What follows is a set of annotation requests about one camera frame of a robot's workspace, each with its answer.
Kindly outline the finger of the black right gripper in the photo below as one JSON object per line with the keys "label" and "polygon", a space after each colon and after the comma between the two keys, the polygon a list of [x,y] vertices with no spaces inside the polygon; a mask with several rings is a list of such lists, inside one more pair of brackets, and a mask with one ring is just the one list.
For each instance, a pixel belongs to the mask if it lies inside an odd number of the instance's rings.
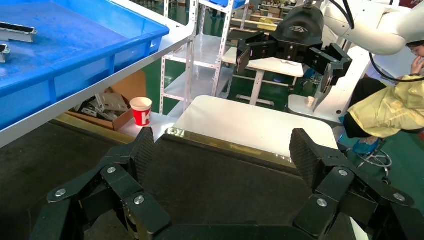
{"label": "finger of the black right gripper", "polygon": [[331,43],[324,50],[311,47],[306,52],[305,64],[322,75],[320,92],[326,94],[340,78],[346,76],[353,59],[337,44]]}
{"label": "finger of the black right gripper", "polygon": [[242,73],[250,60],[280,58],[282,56],[282,32],[275,31],[266,35],[262,31],[250,33],[247,38],[237,42],[236,72]]}

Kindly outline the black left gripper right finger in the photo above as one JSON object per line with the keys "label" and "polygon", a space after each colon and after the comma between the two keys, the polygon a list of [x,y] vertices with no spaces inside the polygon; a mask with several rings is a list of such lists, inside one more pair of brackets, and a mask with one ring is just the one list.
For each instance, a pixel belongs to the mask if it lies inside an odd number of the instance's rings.
{"label": "black left gripper right finger", "polygon": [[375,240],[423,239],[424,217],[406,193],[367,176],[339,150],[316,144],[302,128],[292,131],[289,151],[312,191],[294,227],[322,240],[343,213]]}

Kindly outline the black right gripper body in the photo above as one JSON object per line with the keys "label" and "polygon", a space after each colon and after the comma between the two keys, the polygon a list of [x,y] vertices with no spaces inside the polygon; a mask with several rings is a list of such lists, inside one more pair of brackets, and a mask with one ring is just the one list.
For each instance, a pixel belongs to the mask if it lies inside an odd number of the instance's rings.
{"label": "black right gripper body", "polygon": [[280,22],[274,32],[277,59],[310,63],[314,52],[323,46],[324,16],[315,6],[297,6]]}

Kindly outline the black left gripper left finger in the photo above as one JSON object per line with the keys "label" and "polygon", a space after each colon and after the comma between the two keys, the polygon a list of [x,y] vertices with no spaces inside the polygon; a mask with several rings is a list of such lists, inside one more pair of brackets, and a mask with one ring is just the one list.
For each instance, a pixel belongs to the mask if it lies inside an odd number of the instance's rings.
{"label": "black left gripper left finger", "polygon": [[114,211],[133,240],[152,240],[171,225],[170,215],[142,187],[152,162],[154,134],[112,147],[86,173],[48,193],[31,233],[33,240],[82,240],[103,214]]}

